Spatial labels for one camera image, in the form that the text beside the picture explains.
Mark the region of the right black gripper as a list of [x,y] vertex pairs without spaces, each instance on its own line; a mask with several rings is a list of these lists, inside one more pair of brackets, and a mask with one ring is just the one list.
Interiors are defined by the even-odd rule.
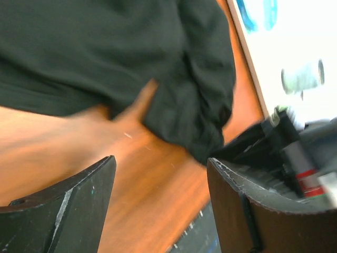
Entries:
[[299,197],[336,200],[336,119],[299,132],[285,110],[275,110],[268,120],[268,137],[259,122],[210,157],[255,169],[276,169],[284,161]]

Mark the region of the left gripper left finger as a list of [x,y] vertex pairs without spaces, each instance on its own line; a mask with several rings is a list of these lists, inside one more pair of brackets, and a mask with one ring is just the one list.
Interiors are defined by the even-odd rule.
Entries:
[[115,171],[111,155],[1,207],[1,252],[97,252]]

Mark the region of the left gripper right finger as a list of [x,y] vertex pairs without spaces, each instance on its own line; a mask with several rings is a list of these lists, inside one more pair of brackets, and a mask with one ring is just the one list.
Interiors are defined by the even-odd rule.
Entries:
[[207,179],[223,252],[336,252],[336,209],[298,199],[264,172],[210,158]]

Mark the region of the black tank top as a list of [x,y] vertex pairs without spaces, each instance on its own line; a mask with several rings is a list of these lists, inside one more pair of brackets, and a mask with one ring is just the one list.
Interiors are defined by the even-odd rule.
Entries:
[[236,80],[217,1],[1,1],[1,105],[115,118],[150,80],[143,124],[205,164],[224,145]]

